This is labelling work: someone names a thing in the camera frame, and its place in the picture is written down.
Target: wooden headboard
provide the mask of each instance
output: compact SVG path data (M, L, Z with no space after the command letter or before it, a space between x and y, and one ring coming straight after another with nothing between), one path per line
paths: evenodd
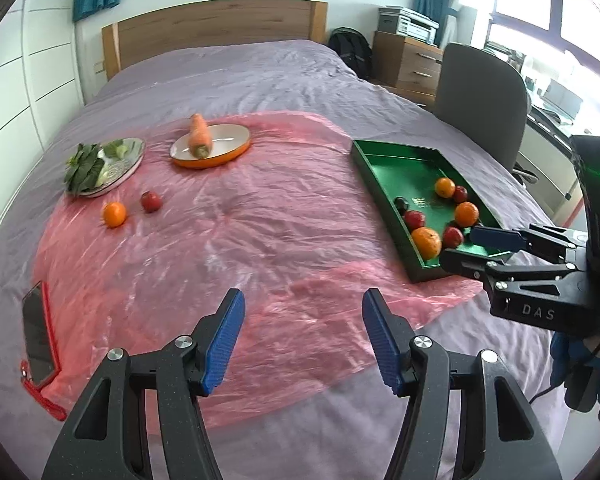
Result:
M311 0L210 0L154 10L102 29L111 79L127 66L194 46L312 40L324 42L327 3Z

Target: orange fruit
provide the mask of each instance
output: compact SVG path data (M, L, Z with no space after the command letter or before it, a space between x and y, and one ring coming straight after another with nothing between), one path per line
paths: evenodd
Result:
M450 178L444 176L443 178L439 178L436 180L435 188L438 196L442 198L451 198L456 191L456 184Z
M420 227L411 233L411 239L423 260L431 260L440 254L442 241L440 241L440 236L433 229Z
M107 227L118 227L126 220L126 208L120 202L109 202L102 210L102 219Z
M480 216L480 212L471 202L462 202L454 212L454 220L462 228L471 227L478 221L478 216Z

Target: blue glove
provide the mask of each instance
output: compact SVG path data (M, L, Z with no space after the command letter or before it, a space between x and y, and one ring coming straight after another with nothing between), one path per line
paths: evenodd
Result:
M551 386L559 386L566 378L570 364L574 360L582 360L591 355L591 352L600 342L600 336L587 339L577 339L561 333L555 333L551 339L550 353L554 359L554 365L551 371ZM600 351L585 366L598 368L600 370ZM598 389L598 402L600 403L600 387Z

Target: carrot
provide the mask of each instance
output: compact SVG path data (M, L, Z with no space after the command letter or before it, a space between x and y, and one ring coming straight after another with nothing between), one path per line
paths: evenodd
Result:
M193 114L189 126L189 151L196 158L207 158L211 154L213 138L201 114Z

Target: phone screen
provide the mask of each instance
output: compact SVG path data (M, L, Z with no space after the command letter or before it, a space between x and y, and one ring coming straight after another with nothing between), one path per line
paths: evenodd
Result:
M32 288L22 301L22 318L31 381L40 386L56 371L46 330L41 283Z

